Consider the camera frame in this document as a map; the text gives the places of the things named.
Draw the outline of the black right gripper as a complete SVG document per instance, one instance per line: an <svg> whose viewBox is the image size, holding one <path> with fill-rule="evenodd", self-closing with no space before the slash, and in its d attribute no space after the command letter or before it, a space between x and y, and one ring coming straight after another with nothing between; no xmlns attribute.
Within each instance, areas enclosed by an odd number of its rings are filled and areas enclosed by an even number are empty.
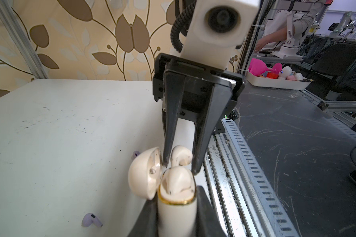
<svg viewBox="0 0 356 237"><path fill-rule="evenodd" d="M162 165L167 167L178 118L195 122L191 171L202 167L212 133L220 118L231 118L237 99L245 88L245 77L166 53L155 60L153 96L165 102L165 142ZM229 82L230 87L215 85Z"/></svg>

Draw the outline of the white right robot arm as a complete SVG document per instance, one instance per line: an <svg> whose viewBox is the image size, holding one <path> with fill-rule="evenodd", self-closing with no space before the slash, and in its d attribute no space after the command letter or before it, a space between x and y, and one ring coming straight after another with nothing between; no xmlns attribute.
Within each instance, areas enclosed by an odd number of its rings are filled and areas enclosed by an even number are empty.
<svg viewBox="0 0 356 237"><path fill-rule="evenodd" d="M163 102L163 166L184 119L194 123L191 171L200 172L213 133L245 88L243 76L226 68L260 7L260 1L192 1L176 17L170 39L178 55L160 53L153 77L154 99Z"/></svg>

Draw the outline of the cream earbud charging case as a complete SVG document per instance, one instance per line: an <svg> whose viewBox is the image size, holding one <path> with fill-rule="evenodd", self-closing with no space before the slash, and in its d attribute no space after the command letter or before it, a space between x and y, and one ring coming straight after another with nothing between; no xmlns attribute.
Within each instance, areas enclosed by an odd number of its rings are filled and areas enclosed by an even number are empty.
<svg viewBox="0 0 356 237"><path fill-rule="evenodd" d="M193 237L197 214L194 176L187 169L193 158L176 146L171 166L164 169L158 147L139 154L131 163L128 183L133 194L146 200L130 237Z"/></svg>

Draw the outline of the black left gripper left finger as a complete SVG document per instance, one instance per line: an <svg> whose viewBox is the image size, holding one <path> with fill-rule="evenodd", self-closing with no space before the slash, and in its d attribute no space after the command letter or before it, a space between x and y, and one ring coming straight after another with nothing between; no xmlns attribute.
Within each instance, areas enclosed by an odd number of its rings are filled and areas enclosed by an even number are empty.
<svg viewBox="0 0 356 237"><path fill-rule="evenodd" d="M128 237L158 237L157 199L145 202Z"/></svg>

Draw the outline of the cream earbud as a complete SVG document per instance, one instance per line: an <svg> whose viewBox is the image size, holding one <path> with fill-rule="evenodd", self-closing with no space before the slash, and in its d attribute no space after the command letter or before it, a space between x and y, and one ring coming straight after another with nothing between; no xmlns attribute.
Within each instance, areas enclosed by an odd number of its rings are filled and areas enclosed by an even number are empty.
<svg viewBox="0 0 356 237"><path fill-rule="evenodd" d="M194 198L195 182L192 173L182 166L165 171L160 185L161 197L172 203L189 202Z"/></svg>
<svg viewBox="0 0 356 237"><path fill-rule="evenodd" d="M185 146L178 145L173 148L171 153L171 167L187 166L191 164L193 154L190 149Z"/></svg>

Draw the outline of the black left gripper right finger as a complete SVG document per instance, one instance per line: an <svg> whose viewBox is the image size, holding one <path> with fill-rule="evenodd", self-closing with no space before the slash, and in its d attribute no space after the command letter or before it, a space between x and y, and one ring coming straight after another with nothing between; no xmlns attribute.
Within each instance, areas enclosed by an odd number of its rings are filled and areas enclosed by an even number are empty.
<svg viewBox="0 0 356 237"><path fill-rule="evenodd" d="M197 186L197 217L196 236L197 237L226 237L217 213L214 211L202 186Z"/></svg>

